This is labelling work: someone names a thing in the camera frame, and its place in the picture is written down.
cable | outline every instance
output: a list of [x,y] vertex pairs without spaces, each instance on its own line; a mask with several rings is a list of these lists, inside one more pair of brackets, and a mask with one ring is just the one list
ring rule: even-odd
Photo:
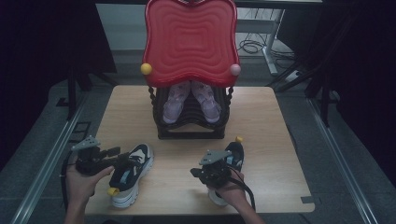
[[242,177],[235,171],[235,169],[231,166],[228,166],[230,168],[230,170],[232,170],[239,178],[239,180],[234,179],[232,177],[228,177],[228,181],[235,183],[237,186],[241,187],[243,190],[245,190],[248,194],[248,196],[250,197],[250,203],[251,203],[251,207],[254,209],[254,211],[256,211],[256,203],[254,201],[254,194],[253,191],[251,191],[251,189],[248,187],[247,184],[245,184],[245,181],[242,179]]
[[66,172],[67,172],[67,166],[69,165],[69,159],[70,156],[72,155],[72,151],[70,150],[67,153],[66,158],[64,159],[64,163],[62,164],[62,170],[60,174],[61,178],[61,186],[62,186],[62,196],[64,197],[64,209],[67,212],[67,206],[69,205],[69,201],[67,199],[67,188],[66,188]]

metal rail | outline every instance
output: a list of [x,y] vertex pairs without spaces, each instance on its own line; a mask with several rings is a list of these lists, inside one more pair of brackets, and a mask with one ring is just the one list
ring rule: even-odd
[[28,189],[26,195],[24,196],[20,207],[15,213],[14,218],[12,218],[11,220],[11,223],[22,224],[29,221],[30,215],[32,215],[33,210],[35,209],[35,206],[37,205],[38,200],[40,199],[41,194],[43,193],[44,188],[48,183],[53,169],[55,168],[55,165],[61,157],[62,152],[64,151],[64,147],[67,144],[71,133],[73,132],[79,116],[81,115],[81,111],[87,101],[88,95],[88,93],[82,93],[82,99],[80,100],[75,115],[64,125],[61,134],[59,135],[52,149],[50,150],[48,157],[45,159],[40,171],[35,177],[35,180]]

sneaker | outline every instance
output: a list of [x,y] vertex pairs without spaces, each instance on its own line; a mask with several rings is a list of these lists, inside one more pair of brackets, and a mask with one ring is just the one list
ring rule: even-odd
[[214,123],[220,118],[220,105],[215,101],[213,90],[210,86],[198,82],[192,82],[192,94],[201,104],[201,109],[204,112],[205,119],[209,123]]
[[[245,153],[242,144],[239,142],[231,142],[226,148],[226,151],[231,151],[231,155],[224,158],[224,160],[235,170],[241,172],[242,164],[244,163]],[[208,196],[213,203],[219,206],[225,206],[227,203],[221,196],[213,189],[208,190]]]
[[175,123],[183,110],[184,101],[190,94],[191,83],[184,81],[173,85],[169,91],[168,101],[163,105],[163,121]]
[[149,146],[140,144],[129,154],[128,164],[117,167],[110,179],[110,187],[120,191],[112,196],[115,207],[126,208],[134,203],[139,189],[139,180],[152,166],[154,155]]

black metal stand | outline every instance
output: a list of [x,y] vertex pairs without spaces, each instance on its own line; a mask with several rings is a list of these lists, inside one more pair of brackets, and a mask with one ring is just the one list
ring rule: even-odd
[[[154,121],[157,124],[158,138],[160,139],[222,139],[224,138],[225,126],[230,116],[230,103],[233,88],[226,93],[224,88],[212,88],[216,102],[221,107],[220,118],[215,123],[206,121],[201,105],[192,95],[189,94],[184,102],[183,110],[177,120],[172,124],[163,121],[163,105],[168,99],[170,88],[158,88],[154,94],[154,89],[149,87],[151,104],[153,105],[152,113]],[[208,129],[207,132],[178,132],[176,129],[186,124],[194,123]]]

wavy red lid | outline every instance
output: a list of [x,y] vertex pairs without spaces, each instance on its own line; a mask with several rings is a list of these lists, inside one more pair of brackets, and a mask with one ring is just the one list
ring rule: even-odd
[[150,0],[146,25],[143,63],[152,67],[145,75],[149,86],[169,87],[184,80],[221,88],[234,85],[237,75],[231,70],[239,67],[239,58],[233,1]]

